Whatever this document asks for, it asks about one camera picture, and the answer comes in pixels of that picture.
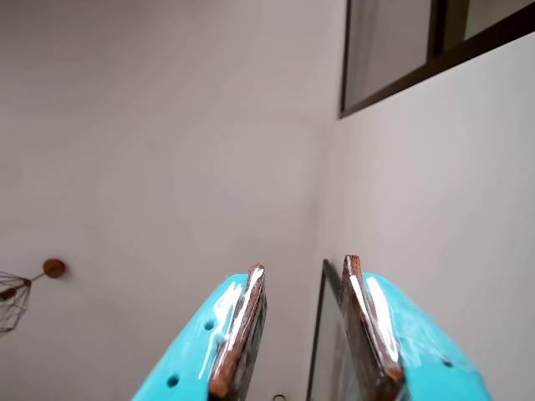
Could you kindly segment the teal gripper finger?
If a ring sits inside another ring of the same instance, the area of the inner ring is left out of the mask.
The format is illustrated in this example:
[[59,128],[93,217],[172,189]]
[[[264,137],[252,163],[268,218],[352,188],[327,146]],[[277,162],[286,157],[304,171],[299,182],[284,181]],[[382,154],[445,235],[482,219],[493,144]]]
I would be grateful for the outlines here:
[[182,328],[133,399],[246,399],[267,310],[263,265],[230,275]]
[[476,365],[396,285],[347,255],[340,308],[352,359],[347,400],[488,400]]

